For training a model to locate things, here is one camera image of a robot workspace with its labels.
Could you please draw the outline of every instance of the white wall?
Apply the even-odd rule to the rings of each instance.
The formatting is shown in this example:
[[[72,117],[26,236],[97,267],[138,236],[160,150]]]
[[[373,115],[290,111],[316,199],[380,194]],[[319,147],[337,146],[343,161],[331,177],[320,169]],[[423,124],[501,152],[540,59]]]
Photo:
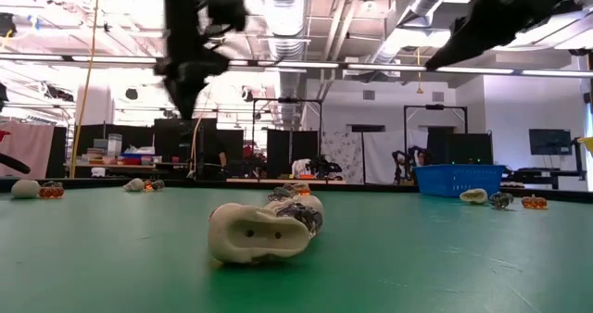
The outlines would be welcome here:
[[[326,131],[347,131],[352,124],[385,125],[386,131],[403,129],[404,105],[433,104],[432,92],[443,92],[443,105],[455,106],[455,90],[444,82],[423,82],[424,93],[418,94],[418,82],[402,86],[399,82],[335,81],[323,103],[323,127]],[[314,98],[319,89],[318,80],[308,80],[308,98]],[[362,99],[363,90],[374,90],[375,100]],[[318,117],[305,114],[306,129],[317,130]],[[448,110],[427,111],[420,109],[409,121],[410,129],[419,126],[455,126],[463,131],[462,121]]]
[[[476,77],[455,91],[457,106],[467,107],[468,130],[470,133],[486,133],[486,102],[484,99],[484,77]]]
[[[548,156],[531,156],[529,129],[569,129],[573,138],[585,135],[586,109],[578,79],[485,76],[484,98],[486,129],[492,131],[499,164],[513,169],[551,166]],[[576,170],[574,156],[553,156],[552,161],[554,167]],[[587,183],[561,178],[560,189],[586,190]]]

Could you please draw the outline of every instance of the blue basket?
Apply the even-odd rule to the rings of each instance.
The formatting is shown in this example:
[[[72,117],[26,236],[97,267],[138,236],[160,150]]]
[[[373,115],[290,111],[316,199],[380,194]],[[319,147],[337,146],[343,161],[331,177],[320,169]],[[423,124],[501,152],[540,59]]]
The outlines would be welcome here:
[[[500,189],[504,166],[434,165],[418,167],[414,171],[422,194],[459,197],[469,189],[482,188],[490,196]]]

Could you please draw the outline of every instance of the green table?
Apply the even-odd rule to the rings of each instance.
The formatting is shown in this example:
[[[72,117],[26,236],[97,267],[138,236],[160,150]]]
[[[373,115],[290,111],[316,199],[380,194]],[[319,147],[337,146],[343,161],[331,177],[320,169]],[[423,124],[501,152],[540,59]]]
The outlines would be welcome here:
[[[0,197],[0,312],[593,311],[593,206],[471,207],[318,192],[322,233],[271,267],[217,266],[208,215],[265,191],[121,188]]]

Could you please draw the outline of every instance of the ceiling duct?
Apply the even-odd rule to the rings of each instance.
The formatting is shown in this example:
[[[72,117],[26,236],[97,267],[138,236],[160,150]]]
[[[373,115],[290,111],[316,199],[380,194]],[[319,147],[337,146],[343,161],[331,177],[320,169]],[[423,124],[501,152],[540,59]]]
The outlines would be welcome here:
[[[271,58],[276,61],[300,61],[304,59],[306,42],[301,38],[305,30],[305,11],[308,0],[264,0],[265,16],[269,31],[273,34],[268,43]],[[300,73],[278,72],[274,85],[276,97],[296,98]],[[291,113],[281,109],[283,124],[297,122]]]
[[[395,10],[388,16],[388,22],[395,25],[392,32],[385,38],[379,49],[369,57],[367,63],[390,64],[401,48],[408,45],[406,38],[410,31],[399,27],[422,27],[431,26],[433,15],[436,9],[443,3],[443,0],[400,0]],[[368,72],[358,76],[360,81],[375,80],[382,72]]]

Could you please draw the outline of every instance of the pink curtain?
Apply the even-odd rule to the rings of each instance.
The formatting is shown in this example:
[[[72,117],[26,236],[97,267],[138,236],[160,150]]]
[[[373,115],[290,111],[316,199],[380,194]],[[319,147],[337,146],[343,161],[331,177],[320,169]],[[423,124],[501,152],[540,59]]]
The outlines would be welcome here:
[[[0,164],[0,176],[14,175],[23,179],[44,179],[54,137],[54,127],[10,121],[0,125],[0,130],[10,132],[0,142],[0,153],[11,156],[31,168],[29,174],[23,174]]]

